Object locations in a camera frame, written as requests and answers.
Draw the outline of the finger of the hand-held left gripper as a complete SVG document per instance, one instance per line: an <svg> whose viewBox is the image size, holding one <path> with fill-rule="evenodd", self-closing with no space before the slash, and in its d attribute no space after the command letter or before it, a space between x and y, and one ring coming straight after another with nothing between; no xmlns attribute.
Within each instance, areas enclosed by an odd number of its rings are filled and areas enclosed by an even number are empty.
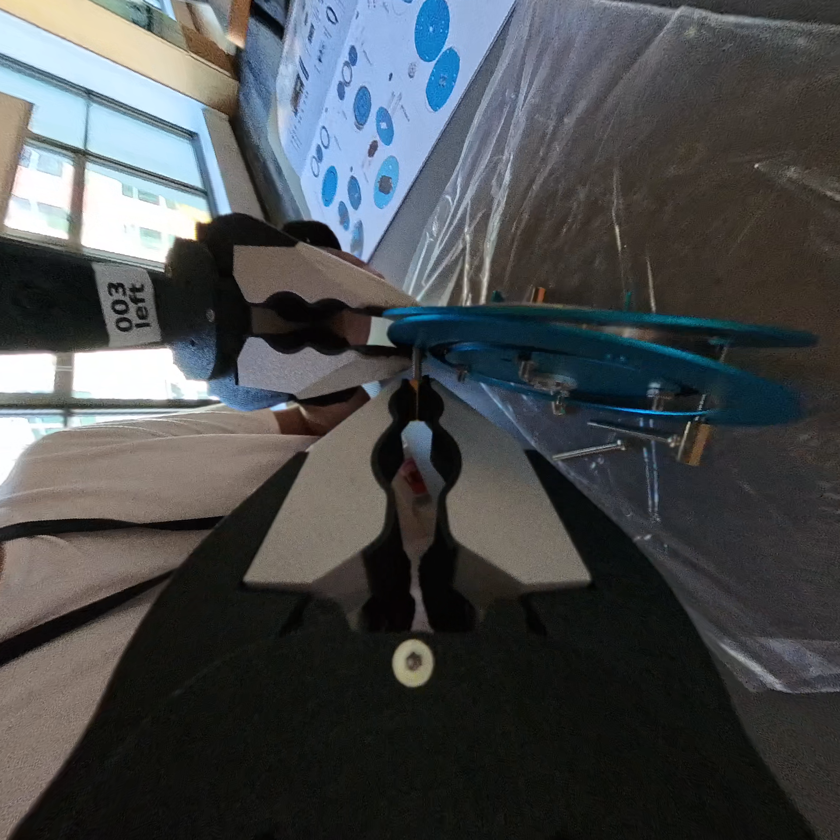
<svg viewBox="0 0 840 840"><path fill-rule="evenodd" d="M253 308L327 307L381 316L417 300L366 268L310 245L237 245L233 272Z"/></svg>
<svg viewBox="0 0 840 840"><path fill-rule="evenodd" d="M345 350L321 353L306 347L282 353L260 338L249 338L237 359L239 385L310 399L392 378L413 366L400 353Z"/></svg>

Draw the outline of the person's left hand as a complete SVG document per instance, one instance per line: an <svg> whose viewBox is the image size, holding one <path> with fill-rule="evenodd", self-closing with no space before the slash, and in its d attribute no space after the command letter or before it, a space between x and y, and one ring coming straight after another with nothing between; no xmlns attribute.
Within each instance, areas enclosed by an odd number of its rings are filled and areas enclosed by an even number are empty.
<svg viewBox="0 0 840 840"><path fill-rule="evenodd" d="M281 434L322 437L370 401L361 386L302 402L291 402L272 413Z"/></svg>

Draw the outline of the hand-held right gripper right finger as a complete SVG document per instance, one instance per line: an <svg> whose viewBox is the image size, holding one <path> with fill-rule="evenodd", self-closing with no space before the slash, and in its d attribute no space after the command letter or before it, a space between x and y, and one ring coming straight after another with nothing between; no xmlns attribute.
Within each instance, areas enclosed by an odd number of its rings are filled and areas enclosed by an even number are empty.
<svg viewBox="0 0 840 840"><path fill-rule="evenodd" d="M420 385L420 424L420 471L436 510L420 593L435 632L468 632L498 602L592 584L513 437L435 380Z"/></svg>

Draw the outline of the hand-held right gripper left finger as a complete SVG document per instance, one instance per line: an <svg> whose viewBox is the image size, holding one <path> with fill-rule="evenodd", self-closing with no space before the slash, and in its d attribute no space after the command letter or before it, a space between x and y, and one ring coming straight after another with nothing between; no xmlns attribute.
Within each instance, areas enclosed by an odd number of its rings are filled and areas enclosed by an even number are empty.
<svg viewBox="0 0 840 840"><path fill-rule="evenodd" d="M411 628L411 562L392 488L414 388L388 385L313 444L244 583L335 601L373 631Z"/></svg>

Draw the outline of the blue round rotating base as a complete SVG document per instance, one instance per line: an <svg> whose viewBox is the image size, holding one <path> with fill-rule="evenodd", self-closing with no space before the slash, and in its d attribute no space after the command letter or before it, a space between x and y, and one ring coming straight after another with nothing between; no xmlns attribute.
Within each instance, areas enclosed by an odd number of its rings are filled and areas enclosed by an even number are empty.
<svg viewBox="0 0 840 840"><path fill-rule="evenodd" d="M799 394L726 362L730 350L798 350L809 332L655 312L493 301L392 308L387 338L470 381L574 409L712 425L790 424Z"/></svg>

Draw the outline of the white assembly guide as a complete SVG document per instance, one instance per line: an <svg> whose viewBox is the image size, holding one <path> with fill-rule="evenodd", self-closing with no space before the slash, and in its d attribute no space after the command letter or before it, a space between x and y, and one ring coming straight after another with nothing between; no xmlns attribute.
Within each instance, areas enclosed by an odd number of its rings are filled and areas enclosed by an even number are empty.
<svg viewBox="0 0 840 840"><path fill-rule="evenodd" d="M512 1L292 2L276 128L303 209L369 259Z"/></svg>

